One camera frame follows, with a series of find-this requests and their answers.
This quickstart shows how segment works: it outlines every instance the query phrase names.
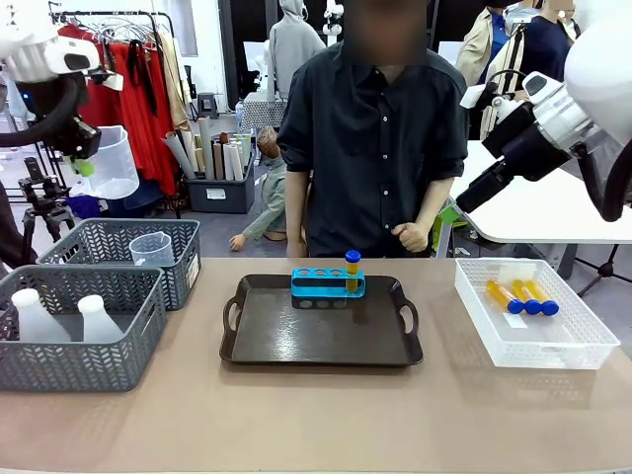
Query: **tabletop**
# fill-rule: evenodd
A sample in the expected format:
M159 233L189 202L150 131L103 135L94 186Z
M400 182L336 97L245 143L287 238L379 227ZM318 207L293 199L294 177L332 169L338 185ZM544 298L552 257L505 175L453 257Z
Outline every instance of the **tabletop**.
M469 184L494 164L480 141L470 141L465 173L455 181L456 199ZM486 239L500 243L630 244L632 209L623 209L617 222L605 222L594 208L584 182L555 170L537 183L513 182L487 203L468 214Z
M251 92L244 101L244 122L242 128L280 127L287 102L276 100L268 104L267 92Z
M454 289L454 261L365 261L420 313L408 369L222 362L222 308L247 274L309 261L204 259L139 386L0 393L0 468L63 472L572 472L632 466L632 362L495 368ZM340 262L319 261L321 267Z

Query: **blue cap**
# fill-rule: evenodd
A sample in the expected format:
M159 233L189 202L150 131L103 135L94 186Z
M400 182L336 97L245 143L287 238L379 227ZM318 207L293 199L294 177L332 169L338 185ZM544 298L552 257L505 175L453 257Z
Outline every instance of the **blue cap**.
M513 299L510 304L507 305L507 310L512 314L520 314L524 309L524 303L519 299Z
M544 301L542 303L542 313L545 316L555 316L560 311L560 305L555 301Z
M526 314L537 314L542 311L542 303L536 301L535 299L529 299L526 303L524 303L524 310L526 311Z
M357 250L349 250L346 254L346 259L350 264L356 264L362 260L362 255Z

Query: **gray plastic basket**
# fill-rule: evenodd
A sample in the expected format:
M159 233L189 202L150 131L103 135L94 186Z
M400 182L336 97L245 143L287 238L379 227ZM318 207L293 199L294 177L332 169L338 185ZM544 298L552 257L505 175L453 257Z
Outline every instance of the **gray plastic basket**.
M171 236L176 264L163 267L167 311L182 309L201 269L199 222L174 219L87 219L38 258L38 264L133 265L129 243L153 232Z
M160 269L95 266L27 266L0 281L0 390L124 392L140 381L167 324ZM70 334L65 344L20 342L11 295L35 288ZM83 344L79 300L100 294L123 331L112 344Z

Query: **red garment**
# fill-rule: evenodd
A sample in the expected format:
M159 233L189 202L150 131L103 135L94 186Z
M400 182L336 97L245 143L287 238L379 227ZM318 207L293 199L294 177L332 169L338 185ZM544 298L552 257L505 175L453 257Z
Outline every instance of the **red garment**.
M85 39L86 32L69 26L60 30L61 35ZM104 62L104 48L97 44ZM156 116L150 110L147 91L143 81L132 81L128 70L129 45L110 44L110 50L116 63L116 73L123 76L123 90L113 91L92 82L88 85L90 104L79 113L86 123L93 126L123 125L129 135L129 145L136 168L143 178L155 180L166 196L176 192L176 173L178 164L173 154L162 142L167 132L172 131L169 102L162 79L162 67L158 51L145 49L136 57L136 65L144 68L146 64L151 79L151 91L156 98Z

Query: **brown table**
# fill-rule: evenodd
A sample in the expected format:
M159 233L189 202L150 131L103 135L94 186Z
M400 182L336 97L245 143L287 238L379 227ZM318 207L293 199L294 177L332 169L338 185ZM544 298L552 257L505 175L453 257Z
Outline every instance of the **brown table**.
M338 262L328 262L334 267ZM453 287L453 261L364 262L403 283L426 354L401 371L222 363L224 303L286 260L204 260L140 386L0 394L0 467L42 471L569 472L632 466L632 363L494 368Z

